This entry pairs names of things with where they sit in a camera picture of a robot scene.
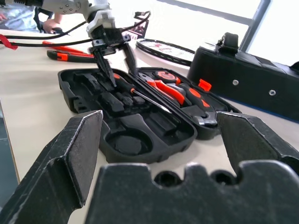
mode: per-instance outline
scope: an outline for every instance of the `person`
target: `person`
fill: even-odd
[[[35,7],[18,3],[0,7],[0,29],[39,32],[34,21]],[[53,33],[53,28],[59,27],[62,15],[55,13],[54,19],[43,23],[47,33]]]

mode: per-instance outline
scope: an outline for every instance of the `table surface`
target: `table surface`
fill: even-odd
[[[0,30],[0,34],[32,35],[7,30]],[[73,40],[68,36],[55,42]],[[74,48],[86,50],[88,46],[89,44],[82,44]],[[22,179],[44,146],[64,128],[69,118],[74,115],[66,105],[59,89],[57,73],[65,69],[96,68],[96,64],[53,61],[47,57],[44,48],[18,48],[16,51],[0,48],[0,52],[2,54],[0,98],[17,171]],[[186,75],[188,71],[187,67],[156,60],[137,49],[135,55],[138,58],[139,67],[165,67],[182,75]],[[111,67],[127,71],[122,53],[108,56],[108,59]],[[280,137],[299,149],[299,124],[234,102],[230,103],[245,114],[260,117]],[[153,176],[162,170],[172,170],[183,177],[184,166],[190,162],[205,166],[209,173],[216,169],[225,169],[234,173],[221,136],[208,141],[195,140],[187,151],[173,155],[161,163],[151,164],[150,168]],[[90,195],[98,170],[106,163],[105,157],[99,152]],[[69,223],[84,223],[86,211],[87,206],[75,211]]]

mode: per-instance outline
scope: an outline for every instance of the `tool case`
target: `tool case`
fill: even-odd
[[[137,70],[147,74],[158,70],[167,71],[192,85],[185,77],[171,70]],[[196,115],[204,117],[204,112],[194,110],[194,107],[181,110],[139,76],[116,69],[113,72],[134,84],[140,93],[165,106],[172,114],[140,96],[114,88],[111,81],[98,69],[59,72],[59,86],[72,112],[103,111],[99,148],[107,162],[160,162],[175,153],[185,151],[195,138],[207,140],[220,134],[217,125],[200,126],[192,119],[192,115],[198,111],[199,114]],[[217,110],[240,112],[212,93],[192,87],[205,95],[206,101],[215,105]]]
[[[289,67],[238,51],[237,35],[199,47],[187,77],[209,82],[217,95],[299,121],[299,62]]]

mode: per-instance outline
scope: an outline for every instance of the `wire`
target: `wire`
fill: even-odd
[[[150,11],[146,11],[146,12],[144,12],[144,13],[139,13],[139,14],[140,14],[140,15],[148,14],[148,16],[145,17],[145,18],[144,18],[143,20],[141,20],[140,22],[136,23],[135,25],[130,26],[130,27],[127,27],[127,28],[124,28],[121,32],[125,32],[125,31],[127,31],[127,30],[132,29],[132,28],[138,27],[139,25],[143,24],[146,20],[148,20],[149,17],[150,17],[150,15],[151,15]]]
[[[92,39],[82,40],[82,41],[75,41],[75,42],[69,42],[69,43],[53,43],[53,44],[34,44],[34,43],[11,43],[13,46],[19,46],[19,47],[61,47],[61,46],[70,46],[75,44],[81,44],[81,43],[87,43],[92,41]]]
[[[69,31],[66,31],[62,34],[54,35],[54,36],[5,36],[7,39],[23,39],[23,40],[51,40],[56,39],[62,36],[69,34],[71,31],[83,26],[86,22],[82,22],[77,26],[73,27]]]

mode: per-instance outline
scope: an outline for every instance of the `metal grommet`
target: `metal grommet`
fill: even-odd
[[[238,85],[238,84],[239,84],[239,81],[235,79],[235,80],[233,81],[233,85]]]
[[[270,90],[269,91],[269,95],[270,96],[275,96],[276,95],[276,91],[275,90]]]

